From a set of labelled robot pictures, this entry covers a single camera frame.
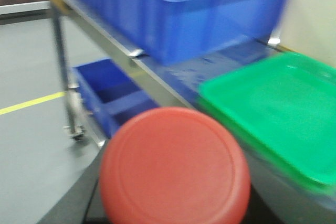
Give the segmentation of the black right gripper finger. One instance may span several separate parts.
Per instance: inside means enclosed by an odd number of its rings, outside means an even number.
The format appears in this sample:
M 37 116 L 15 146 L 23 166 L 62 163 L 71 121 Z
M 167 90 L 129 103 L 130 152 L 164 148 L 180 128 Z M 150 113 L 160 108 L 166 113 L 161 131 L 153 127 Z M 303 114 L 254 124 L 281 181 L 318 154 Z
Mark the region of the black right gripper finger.
M 98 188 L 100 163 L 98 155 L 38 223 L 105 223 Z

